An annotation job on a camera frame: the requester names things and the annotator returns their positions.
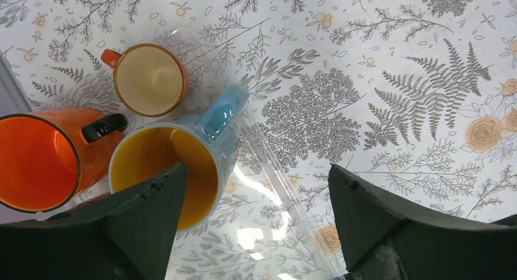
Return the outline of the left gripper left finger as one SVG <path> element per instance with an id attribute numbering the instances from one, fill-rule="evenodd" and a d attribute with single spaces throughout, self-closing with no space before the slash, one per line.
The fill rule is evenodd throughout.
<path id="1" fill-rule="evenodd" d="M 1 226 L 2 279 L 164 279 L 188 169 L 154 177 L 44 221 Z"/>

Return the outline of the large orange mug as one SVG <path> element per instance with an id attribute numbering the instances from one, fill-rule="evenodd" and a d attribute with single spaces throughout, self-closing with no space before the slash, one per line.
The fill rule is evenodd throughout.
<path id="1" fill-rule="evenodd" d="M 129 122 L 72 108 L 1 117 L 1 204 L 25 213 L 66 204 L 108 173 Z"/>

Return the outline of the small orange mug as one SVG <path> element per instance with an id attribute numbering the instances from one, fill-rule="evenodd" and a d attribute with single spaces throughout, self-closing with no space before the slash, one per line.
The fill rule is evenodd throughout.
<path id="1" fill-rule="evenodd" d="M 105 49 L 101 60 L 113 68 L 119 99 L 139 115 L 166 115 L 187 97 L 190 81 L 186 67 L 162 46 L 143 43 L 122 53 Z"/>

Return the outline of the blue butterfly mug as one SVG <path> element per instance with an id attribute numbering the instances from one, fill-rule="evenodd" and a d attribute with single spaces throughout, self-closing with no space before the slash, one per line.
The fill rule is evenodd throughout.
<path id="1" fill-rule="evenodd" d="M 237 162 L 238 142 L 231 127 L 248 99 L 248 91 L 234 84 L 205 113 L 164 118 L 132 131 L 112 155 L 110 192 L 184 163 L 188 185 L 178 230 L 201 225 L 215 210 Z"/>

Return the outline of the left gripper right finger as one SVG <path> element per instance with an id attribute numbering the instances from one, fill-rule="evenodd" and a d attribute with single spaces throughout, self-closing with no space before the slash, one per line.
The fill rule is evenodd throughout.
<path id="1" fill-rule="evenodd" d="M 515 279 L 516 216 L 482 223 L 386 191 L 334 164 L 345 279 Z"/>

